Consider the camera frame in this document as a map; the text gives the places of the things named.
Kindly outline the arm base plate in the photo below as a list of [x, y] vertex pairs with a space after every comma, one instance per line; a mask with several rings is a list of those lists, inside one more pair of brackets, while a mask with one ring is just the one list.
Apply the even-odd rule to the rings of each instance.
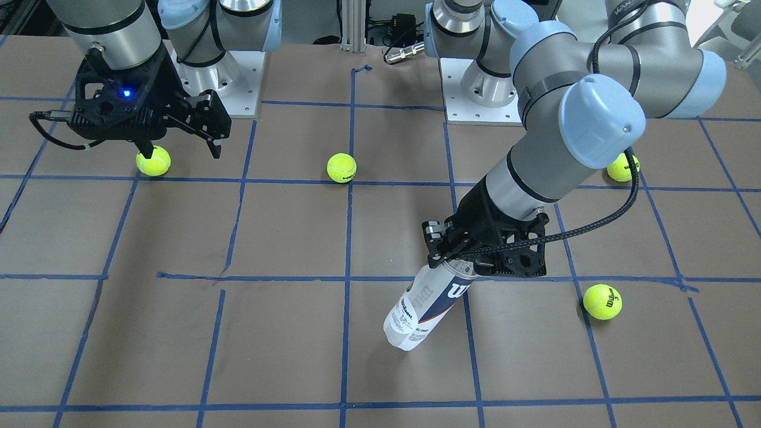
[[231, 118], [256, 117], [266, 52], [228, 51], [220, 62], [201, 68], [177, 64], [176, 57], [176, 52], [171, 52], [175, 70], [189, 95], [213, 89]]
[[448, 124], [521, 125], [510, 78], [489, 75], [475, 59], [441, 58], [439, 65]]

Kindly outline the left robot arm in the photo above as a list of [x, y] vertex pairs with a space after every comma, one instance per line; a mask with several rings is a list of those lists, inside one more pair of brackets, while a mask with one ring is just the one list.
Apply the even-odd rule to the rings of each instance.
[[426, 54], [473, 59], [487, 75], [510, 78], [526, 133], [453, 216], [422, 225], [429, 251], [422, 273], [543, 276], [546, 243], [618, 219], [639, 185], [613, 214], [563, 233], [546, 235], [549, 209], [630, 153], [647, 119], [699, 116], [725, 88], [725, 61], [690, 43], [685, 1], [608, 1], [609, 28], [594, 43], [563, 22], [540, 21], [522, 1], [426, 8]]

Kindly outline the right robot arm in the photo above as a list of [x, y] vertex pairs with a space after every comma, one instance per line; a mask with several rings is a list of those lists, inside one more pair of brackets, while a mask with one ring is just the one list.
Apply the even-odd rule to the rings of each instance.
[[201, 138], [212, 157], [231, 132], [231, 96], [246, 81], [234, 52], [276, 51], [280, 1], [50, 1], [84, 57], [70, 111], [29, 116], [64, 122], [85, 139], [69, 150], [128, 141], [151, 158], [168, 129]]

